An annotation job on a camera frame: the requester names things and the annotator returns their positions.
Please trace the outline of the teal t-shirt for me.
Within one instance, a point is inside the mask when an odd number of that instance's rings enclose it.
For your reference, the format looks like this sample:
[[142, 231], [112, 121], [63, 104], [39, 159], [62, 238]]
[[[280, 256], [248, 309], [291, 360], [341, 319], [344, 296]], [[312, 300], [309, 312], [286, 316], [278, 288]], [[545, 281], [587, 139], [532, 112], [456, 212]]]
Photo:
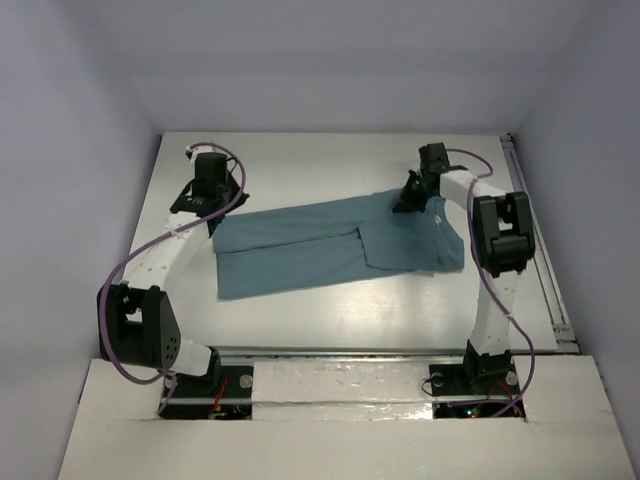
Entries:
[[395, 213], [399, 197], [392, 189], [227, 217], [213, 235], [219, 299], [462, 270], [464, 242], [444, 200]]

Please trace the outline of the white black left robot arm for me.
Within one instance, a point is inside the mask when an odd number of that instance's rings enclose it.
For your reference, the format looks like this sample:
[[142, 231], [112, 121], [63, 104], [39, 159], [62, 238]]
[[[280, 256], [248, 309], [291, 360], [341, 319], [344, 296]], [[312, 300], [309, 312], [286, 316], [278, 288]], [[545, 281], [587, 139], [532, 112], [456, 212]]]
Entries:
[[217, 351], [181, 333], [171, 291], [227, 213], [248, 195], [244, 165], [227, 148], [198, 142], [186, 149], [192, 179], [169, 208], [162, 234], [131, 252], [109, 274], [97, 295], [101, 355], [125, 378], [140, 366], [157, 379], [185, 376], [195, 392], [209, 395], [221, 383]]

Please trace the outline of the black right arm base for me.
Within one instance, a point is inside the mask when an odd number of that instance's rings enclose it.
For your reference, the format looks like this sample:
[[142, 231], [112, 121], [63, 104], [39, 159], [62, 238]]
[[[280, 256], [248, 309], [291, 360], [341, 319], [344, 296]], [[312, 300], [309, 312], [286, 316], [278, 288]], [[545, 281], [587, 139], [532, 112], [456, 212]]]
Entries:
[[525, 417], [514, 368], [503, 379], [473, 382], [461, 364], [434, 364], [421, 390], [432, 401], [434, 419]]

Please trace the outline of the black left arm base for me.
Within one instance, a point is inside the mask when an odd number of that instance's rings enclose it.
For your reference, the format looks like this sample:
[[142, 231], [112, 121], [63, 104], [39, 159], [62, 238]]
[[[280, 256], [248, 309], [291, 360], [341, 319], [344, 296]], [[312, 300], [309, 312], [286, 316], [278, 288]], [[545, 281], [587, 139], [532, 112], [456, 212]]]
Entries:
[[250, 420], [253, 366], [223, 365], [216, 380], [177, 375], [174, 393], [165, 383], [159, 416], [165, 420]]

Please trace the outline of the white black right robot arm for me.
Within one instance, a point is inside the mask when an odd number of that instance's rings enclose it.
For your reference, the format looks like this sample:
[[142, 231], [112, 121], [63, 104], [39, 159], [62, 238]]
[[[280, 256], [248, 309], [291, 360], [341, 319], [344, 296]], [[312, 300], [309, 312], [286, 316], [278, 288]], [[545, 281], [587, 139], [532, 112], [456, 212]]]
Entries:
[[420, 167], [409, 172], [393, 212], [423, 212], [432, 199], [449, 200], [466, 212], [480, 279], [476, 320], [462, 362], [432, 367], [430, 380], [437, 395], [482, 394], [513, 371], [511, 328], [535, 353], [513, 315], [520, 276], [536, 250], [533, 216], [526, 193], [490, 185], [490, 173], [475, 175], [451, 164], [449, 152], [442, 143], [419, 148]]

